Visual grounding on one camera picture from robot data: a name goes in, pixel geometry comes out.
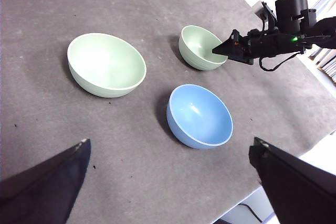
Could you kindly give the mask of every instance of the gray felt surface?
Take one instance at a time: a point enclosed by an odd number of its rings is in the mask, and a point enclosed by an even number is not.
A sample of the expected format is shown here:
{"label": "gray felt surface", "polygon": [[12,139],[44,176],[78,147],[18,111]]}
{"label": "gray felt surface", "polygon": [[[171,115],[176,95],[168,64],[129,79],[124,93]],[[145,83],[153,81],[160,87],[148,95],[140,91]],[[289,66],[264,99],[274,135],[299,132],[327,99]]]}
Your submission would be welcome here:
{"label": "gray felt surface", "polygon": [[[211,223],[258,187],[248,162],[254,136],[298,155],[336,127],[335,99],[298,59],[273,73],[233,61],[197,71],[181,59],[185,25],[222,40],[233,28],[260,29],[244,0],[2,0],[1,19],[2,179],[92,139],[68,223]],[[105,99],[75,83],[66,50],[89,32],[118,36],[142,54],[148,72],[137,89]],[[226,103],[228,143],[200,151],[172,135],[166,103],[184,83]]]}

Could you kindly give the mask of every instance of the bowl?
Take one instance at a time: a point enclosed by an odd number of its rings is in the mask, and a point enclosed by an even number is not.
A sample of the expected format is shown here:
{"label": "bowl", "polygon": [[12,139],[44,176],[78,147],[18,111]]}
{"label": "bowl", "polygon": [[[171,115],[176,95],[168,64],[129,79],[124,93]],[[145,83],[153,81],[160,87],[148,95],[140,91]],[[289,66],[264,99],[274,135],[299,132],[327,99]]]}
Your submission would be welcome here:
{"label": "bowl", "polygon": [[146,76],[141,54],[126,41],[108,34],[84,34],[68,47],[69,68],[75,81],[99,97],[121,97]]}
{"label": "bowl", "polygon": [[225,104],[194,84],[181,85],[171,93],[167,121],[177,139],[197,149],[225,144],[233,133],[232,117]]}
{"label": "bowl", "polygon": [[212,70],[226,62],[227,56],[212,53],[222,42],[214,34],[199,26],[186,26],[178,40],[183,59],[199,70]]}

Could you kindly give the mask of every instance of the green bowl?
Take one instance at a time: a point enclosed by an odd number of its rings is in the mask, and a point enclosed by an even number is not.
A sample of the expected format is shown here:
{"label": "green bowl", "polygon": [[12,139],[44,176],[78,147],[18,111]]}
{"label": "green bowl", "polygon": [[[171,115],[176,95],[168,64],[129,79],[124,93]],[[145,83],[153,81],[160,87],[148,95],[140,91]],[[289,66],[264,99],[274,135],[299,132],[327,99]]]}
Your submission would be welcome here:
{"label": "green bowl", "polygon": [[215,69],[227,60],[227,56],[212,53],[212,49],[222,42],[214,34],[202,27],[184,27],[178,43],[183,59],[196,69]]}
{"label": "green bowl", "polygon": [[99,97],[121,97],[146,76],[141,54],[126,41],[108,34],[84,34],[68,47],[72,76],[86,91]]}

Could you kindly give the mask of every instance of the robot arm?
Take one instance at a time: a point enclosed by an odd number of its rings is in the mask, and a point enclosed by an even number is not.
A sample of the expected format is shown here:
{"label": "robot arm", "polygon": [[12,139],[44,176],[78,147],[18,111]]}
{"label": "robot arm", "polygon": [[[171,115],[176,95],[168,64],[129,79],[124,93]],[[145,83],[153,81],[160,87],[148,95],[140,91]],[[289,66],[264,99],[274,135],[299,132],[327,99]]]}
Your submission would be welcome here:
{"label": "robot arm", "polygon": [[322,48],[336,48],[336,17],[316,22],[316,10],[308,8],[307,0],[277,0],[275,4],[277,16],[262,2],[263,10],[259,14],[262,31],[252,29],[247,36],[242,37],[234,29],[230,37],[212,52],[228,55],[230,60],[249,65],[253,65],[254,59],[259,58],[263,70],[274,71],[286,60],[273,69],[266,69],[262,65],[262,59],[295,52],[287,59],[289,60],[297,54],[304,54],[306,49],[312,48],[312,44]]}

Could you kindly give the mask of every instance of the small green bowl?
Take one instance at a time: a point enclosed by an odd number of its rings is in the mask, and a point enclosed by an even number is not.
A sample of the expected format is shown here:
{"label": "small green bowl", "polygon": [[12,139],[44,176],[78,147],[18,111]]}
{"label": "small green bowl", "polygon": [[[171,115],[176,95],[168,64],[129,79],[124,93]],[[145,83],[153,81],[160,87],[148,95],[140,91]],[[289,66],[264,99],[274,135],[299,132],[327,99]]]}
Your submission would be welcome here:
{"label": "small green bowl", "polygon": [[72,76],[86,91],[99,97],[121,97],[146,76],[141,54],[126,41],[108,34],[84,34],[68,47]]}
{"label": "small green bowl", "polygon": [[199,26],[186,26],[178,40],[183,59],[199,70],[212,70],[226,62],[227,56],[212,53],[222,42],[214,34]]}

